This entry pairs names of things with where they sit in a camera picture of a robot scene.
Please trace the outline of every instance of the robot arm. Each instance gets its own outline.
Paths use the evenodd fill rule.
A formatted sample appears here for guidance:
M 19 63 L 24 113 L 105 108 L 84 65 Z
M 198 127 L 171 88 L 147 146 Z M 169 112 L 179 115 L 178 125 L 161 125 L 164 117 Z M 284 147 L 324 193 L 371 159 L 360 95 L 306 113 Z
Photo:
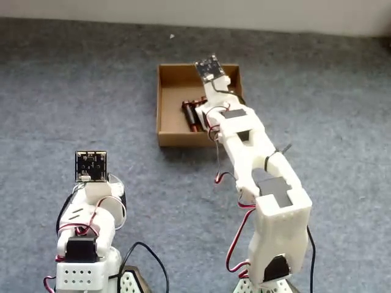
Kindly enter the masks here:
M 112 247 L 126 220 L 125 188 L 106 174 L 106 152 L 76 152 L 73 198 L 59 222 L 56 292 L 117 292 L 121 256 Z
M 254 110 L 229 92 L 230 78 L 216 56 L 195 63 L 207 102 L 195 110 L 204 130 L 216 131 L 231 160 L 241 198 L 255 205 L 255 232 L 249 245 L 253 285 L 289 277 L 301 269 L 307 249 L 312 202 L 284 155 L 277 151 Z M 262 168 L 274 178 L 255 182 Z

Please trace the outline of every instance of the gray carpet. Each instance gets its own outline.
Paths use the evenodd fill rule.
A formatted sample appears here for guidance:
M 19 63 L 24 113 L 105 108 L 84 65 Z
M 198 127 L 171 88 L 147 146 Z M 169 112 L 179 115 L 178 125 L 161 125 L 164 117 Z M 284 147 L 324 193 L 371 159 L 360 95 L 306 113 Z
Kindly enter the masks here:
M 391 284 L 391 55 L 368 38 L 66 21 L 0 20 L 0 291 L 44 292 L 74 151 L 104 149 L 129 216 L 114 245 L 145 241 L 171 292 L 229 293 L 225 254 L 243 217 L 233 182 L 213 187 L 215 152 L 161 150 L 156 66 L 216 52 L 239 63 L 244 94 L 313 201 L 315 292 Z M 224 168 L 230 168 L 223 159 Z M 252 225 L 232 263 L 246 257 Z M 309 248 L 292 278 L 309 291 Z M 159 266 L 138 248 L 155 292 Z

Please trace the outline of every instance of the black cable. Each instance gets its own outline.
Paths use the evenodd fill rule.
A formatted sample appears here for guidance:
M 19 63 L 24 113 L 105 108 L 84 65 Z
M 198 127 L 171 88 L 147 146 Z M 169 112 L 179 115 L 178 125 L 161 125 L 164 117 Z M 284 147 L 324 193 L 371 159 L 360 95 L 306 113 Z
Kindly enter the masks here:
M 60 210 L 60 213 L 59 215 L 57 216 L 57 221 L 56 221 L 56 234 L 58 235 L 59 234 L 59 230 L 60 230 L 60 220 L 61 220 L 61 217 L 62 217 L 62 214 L 64 213 L 64 211 L 66 210 L 66 208 L 68 207 L 69 205 L 69 202 L 72 200 L 73 196 L 75 196 L 75 194 L 77 193 L 77 191 L 79 191 L 80 189 L 82 189 L 83 187 L 85 187 L 86 184 L 80 184 L 80 186 L 78 186 L 77 188 L 75 188 L 75 190 L 67 197 L 67 199 L 65 200 L 61 210 Z
M 276 153 L 282 153 L 282 154 L 284 154 L 284 153 L 286 153 L 291 147 L 292 147 L 292 144 L 289 143 L 282 151 L 280 151 L 278 148 L 276 148 L 276 149 L 274 150 L 273 154 L 276 154 Z M 263 169 L 265 170 L 265 172 L 268 171 L 268 162 L 269 162 L 270 157 L 271 157 L 273 154 L 271 154 L 270 156 L 267 156 L 267 157 L 265 158 L 265 163 L 263 164 Z
M 315 243 L 313 241 L 310 227 L 307 226 L 307 232 L 308 232 L 308 237 L 310 238 L 310 242 L 312 245 L 312 260 L 311 260 L 311 271 L 310 271 L 310 293 L 313 293 L 313 270 L 315 268 L 315 256 L 316 256 L 316 248 L 315 248 Z
M 226 93 L 226 94 L 229 94 L 229 95 L 237 96 L 238 99 L 240 100 L 240 103 L 243 104 L 243 105 L 246 105 L 246 102 L 245 102 L 244 98 L 243 98 L 241 95 L 239 95 L 238 93 L 235 93 L 235 92 L 230 91 L 230 90 L 218 90 L 218 89 L 214 86 L 214 81 L 211 81 L 211 83 L 212 83 L 212 88 L 214 89 L 214 91 L 215 91 L 216 93 Z
M 110 276 L 109 279 L 112 279 L 112 278 L 115 278 L 117 277 L 117 293 L 120 293 L 121 292 L 121 277 L 123 275 L 123 268 L 125 267 L 125 264 L 126 264 L 126 261 L 128 260 L 128 258 L 130 257 L 130 255 L 132 254 L 133 250 L 138 246 L 138 245 L 141 245 L 143 247 L 145 247 L 148 252 L 157 260 L 157 262 L 159 263 L 159 265 L 161 266 L 162 270 L 163 270 L 163 273 L 164 273 L 164 276 L 166 278 L 166 293 L 169 293 L 170 291 L 170 281 L 169 281 L 169 276 L 167 274 L 167 271 L 166 271 L 166 268 L 164 267 L 164 264 L 161 262 L 161 260 L 159 259 L 159 257 L 155 254 L 155 252 L 153 252 L 153 250 L 145 243 L 141 242 L 141 241 L 137 241 L 135 244 L 133 244 L 131 246 L 131 248 L 129 248 L 128 252 L 126 253 L 125 257 L 123 258 L 123 261 L 120 265 L 120 268 L 119 268 L 119 271 L 118 271 L 118 274 L 117 275 L 113 275 L 113 276 Z

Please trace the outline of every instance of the open cardboard box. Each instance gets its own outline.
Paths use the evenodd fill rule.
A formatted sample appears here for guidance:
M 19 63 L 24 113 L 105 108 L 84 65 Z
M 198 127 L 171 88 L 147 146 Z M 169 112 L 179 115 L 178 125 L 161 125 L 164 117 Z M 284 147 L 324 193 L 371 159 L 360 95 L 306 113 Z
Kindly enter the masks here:
M 243 95 L 239 66 L 222 64 L 231 79 L 230 90 Z M 161 147 L 214 146 L 206 132 L 191 132 L 182 112 L 184 100 L 205 96 L 194 64 L 161 64 L 158 67 L 158 106 L 156 132 Z

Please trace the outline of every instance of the circuit board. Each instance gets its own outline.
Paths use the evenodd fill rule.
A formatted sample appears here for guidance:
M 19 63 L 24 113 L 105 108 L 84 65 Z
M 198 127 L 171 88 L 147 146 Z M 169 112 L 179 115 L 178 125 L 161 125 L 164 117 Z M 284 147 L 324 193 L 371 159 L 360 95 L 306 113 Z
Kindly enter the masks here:
M 198 61 L 194 65 L 204 84 L 225 75 L 215 55 Z
M 75 153 L 75 181 L 107 181 L 107 152 L 77 151 Z

